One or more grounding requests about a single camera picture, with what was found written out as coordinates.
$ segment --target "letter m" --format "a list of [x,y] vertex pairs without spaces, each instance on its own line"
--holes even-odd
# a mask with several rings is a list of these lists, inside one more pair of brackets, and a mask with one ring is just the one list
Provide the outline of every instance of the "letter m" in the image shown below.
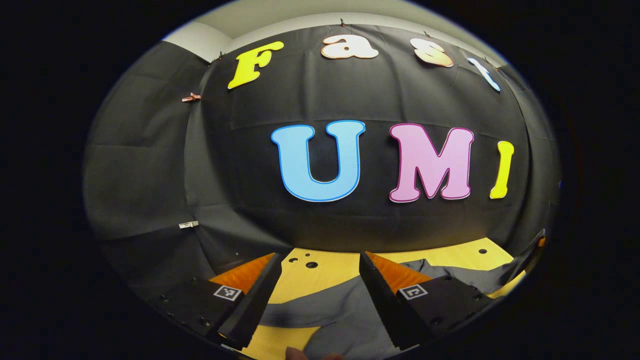
[[451,129],[440,154],[427,131],[418,124],[394,125],[389,133],[400,145],[398,185],[389,193],[391,201],[411,202],[420,197],[420,190],[415,186],[416,173],[420,174],[429,199],[436,195],[447,173],[447,185],[440,195],[452,200],[469,196],[469,160],[474,141],[471,131],[461,127]]

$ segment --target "yellow board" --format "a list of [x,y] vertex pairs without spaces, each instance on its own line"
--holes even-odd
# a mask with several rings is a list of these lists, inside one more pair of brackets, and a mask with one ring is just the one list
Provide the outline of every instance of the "yellow board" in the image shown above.
[[[438,249],[377,254],[396,263],[427,259],[432,266],[455,266],[472,270],[491,270],[513,260],[511,255],[488,238]],[[306,266],[309,262],[315,262],[317,266],[309,268]],[[359,276],[359,262],[359,253],[293,249],[282,261],[282,275],[269,303],[281,304]],[[496,298],[507,295],[524,275],[522,272],[488,296]],[[258,360],[283,360],[287,346],[303,349],[318,329],[319,327],[284,329],[260,325],[253,334],[249,347],[243,349],[242,353]]]

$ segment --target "yellow letter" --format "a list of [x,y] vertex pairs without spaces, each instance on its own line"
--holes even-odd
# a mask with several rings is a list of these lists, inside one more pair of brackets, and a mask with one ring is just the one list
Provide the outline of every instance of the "yellow letter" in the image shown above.
[[265,46],[260,46],[257,49],[249,50],[246,53],[238,55],[236,60],[238,61],[238,67],[236,68],[236,75],[234,79],[229,83],[228,88],[232,89],[242,84],[249,83],[256,80],[260,73],[253,71],[254,67],[265,67],[271,61],[271,51],[280,50],[284,47],[281,41],[272,42]]
[[453,66],[453,60],[444,53],[444,49],[440,45],[419,38],[413,38],[410,42],[416,48],[415,54],[422,61],[444,67]]
[[498,179],[495,186],[489,193],[491,199],[501,199],[507,195],[507,181],[509,180],[509,169],[511,168],[511,155],[513,155],[513,144],[510,142],[498,142],[500,152],[500,167],[498,168]]
[[320,50],[323,56],[329,59],[346,59],[352,56],[361,59],[371,59],[378,55],[369,41],[358,35],[335,35],[322,41],[327,45]]

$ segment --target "ceiling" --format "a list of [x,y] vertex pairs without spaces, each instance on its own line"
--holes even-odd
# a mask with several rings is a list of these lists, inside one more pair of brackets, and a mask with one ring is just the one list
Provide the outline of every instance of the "ceiling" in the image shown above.
[[425,25],[458,38],[492,58],[506,62],[490,46],[462,27],[421,6],[403,0],[236,0],[194,21],[209,25],[230,38],[237,38],[279,21],[328,12],[373,13]]

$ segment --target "gray cloth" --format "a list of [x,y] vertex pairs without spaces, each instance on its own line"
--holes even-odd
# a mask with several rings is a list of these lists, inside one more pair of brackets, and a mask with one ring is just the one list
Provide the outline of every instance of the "gray cloth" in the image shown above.
[[[489,271],[431,266],[425,259],[403,265],[434,278],[451,275],[483,293],[492,293],[502,287],[501,275],[517,263],[512,261]],[[386,359],[402,352],[393,346],[360,276],[283,304],[269,304],[260,324],[320,326],[304,349],[310,360],[322,359],[330,352],[347,359]]]

